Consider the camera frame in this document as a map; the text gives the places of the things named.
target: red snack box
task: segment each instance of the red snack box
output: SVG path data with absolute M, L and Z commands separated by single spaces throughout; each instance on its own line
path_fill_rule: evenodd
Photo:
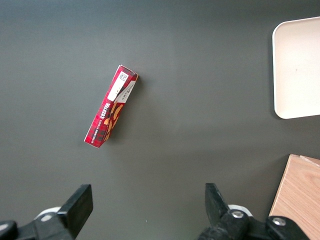
M 138 76 L 134 71 L 119 65 L 84 142 L 100 148 L 110 137 Z

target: dark gray tabletop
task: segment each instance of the dark gray tabletop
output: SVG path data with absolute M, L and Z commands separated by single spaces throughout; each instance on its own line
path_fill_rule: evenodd
M 320 1 L 0 3 L 0 220 L 92 184 L 79 240 L 193 240 L 205 183 L 268 216 L 290 153 L 320 158 L 320 117 L 274 112 L 272 32 Z M 140 78 L 112 137 L 84 143 L 123 64 Z

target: wooden board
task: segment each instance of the wooden board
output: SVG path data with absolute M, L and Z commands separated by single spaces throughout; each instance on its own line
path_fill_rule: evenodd
M 320 160 L 291 154 L 270 216 L 294 220 L 311 240 L 320 236 Z

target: barcode sticker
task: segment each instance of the barcode sticker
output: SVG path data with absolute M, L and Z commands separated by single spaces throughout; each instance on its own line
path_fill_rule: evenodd
M 119 76 L 115 80 L 113 87 L 108 95 L 108 99 L 110 101 L 114 101 L 119 94 L 121 88 L 124 86 L 126 80 L 128 79 L 129 75 L 124 73 L 123 71 L 120 72 Z

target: white tray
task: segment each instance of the white tray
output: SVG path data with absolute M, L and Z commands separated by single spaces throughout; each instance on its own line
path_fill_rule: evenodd
M 276 114 L 283 119 L 320 115 L 320 17 L 279 24 L 272 47 Z

